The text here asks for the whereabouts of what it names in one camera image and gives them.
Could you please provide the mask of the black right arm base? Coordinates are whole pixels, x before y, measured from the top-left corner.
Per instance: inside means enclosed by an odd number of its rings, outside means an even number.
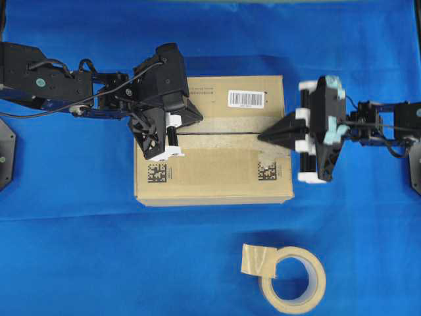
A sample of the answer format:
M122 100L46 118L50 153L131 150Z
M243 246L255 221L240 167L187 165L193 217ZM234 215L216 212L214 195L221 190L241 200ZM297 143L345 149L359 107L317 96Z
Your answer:
M414 191L421 195L421 170L420 170L420 159L421 159L421 145L420 142L416 142L412 145L409 151L409 171L410 171L410 185Z

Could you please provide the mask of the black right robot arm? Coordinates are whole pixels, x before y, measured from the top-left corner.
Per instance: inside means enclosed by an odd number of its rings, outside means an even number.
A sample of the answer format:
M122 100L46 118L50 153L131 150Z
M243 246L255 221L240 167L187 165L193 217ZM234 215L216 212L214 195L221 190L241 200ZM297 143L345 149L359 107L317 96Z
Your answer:
M420 160L419 103L355 103L337 76L300 82L299 92L300 107L258 136L299 154L299 181L332 181L346 141L385 147L410 163Z

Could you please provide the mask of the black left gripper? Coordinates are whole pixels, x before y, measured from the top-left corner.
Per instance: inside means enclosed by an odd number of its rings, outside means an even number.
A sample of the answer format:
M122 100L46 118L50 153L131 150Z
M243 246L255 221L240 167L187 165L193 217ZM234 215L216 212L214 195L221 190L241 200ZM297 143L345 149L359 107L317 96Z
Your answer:
M184 57L176 43L166 43L155 54L134 67L131 88L135 105L129 128L146 160L164 161L184 154L175 129L203 121L198 108L187 99Z

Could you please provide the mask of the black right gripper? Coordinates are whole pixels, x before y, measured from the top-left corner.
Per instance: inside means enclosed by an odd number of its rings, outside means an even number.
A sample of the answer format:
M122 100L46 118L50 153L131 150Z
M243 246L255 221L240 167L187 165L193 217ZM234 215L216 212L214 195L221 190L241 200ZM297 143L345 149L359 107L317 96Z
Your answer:
M337 76L299 83L301 106L257 136L259 141L300 153L298 180L327 183L332 180L335 164L348 127L346 93Z

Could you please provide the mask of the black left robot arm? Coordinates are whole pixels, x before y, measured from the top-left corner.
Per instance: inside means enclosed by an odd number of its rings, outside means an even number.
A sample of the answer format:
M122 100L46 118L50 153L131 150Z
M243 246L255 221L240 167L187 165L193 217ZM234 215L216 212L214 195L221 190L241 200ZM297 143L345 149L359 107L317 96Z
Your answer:
M37 47L1 43L2 100L33 109L33 117L69 113L90 119L128 118L146 160L179 155L177 129L197 124L203 116L189 99L178 46L159 46L133 72L98 72L90 59L69 70Z

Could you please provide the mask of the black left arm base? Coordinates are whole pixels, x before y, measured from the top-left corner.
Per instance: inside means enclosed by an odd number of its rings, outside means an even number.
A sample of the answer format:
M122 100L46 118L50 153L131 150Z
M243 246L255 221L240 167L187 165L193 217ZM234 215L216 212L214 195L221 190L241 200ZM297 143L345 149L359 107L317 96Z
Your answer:
M4 190L12 181L16 134L1 120L0 122L0 190Z

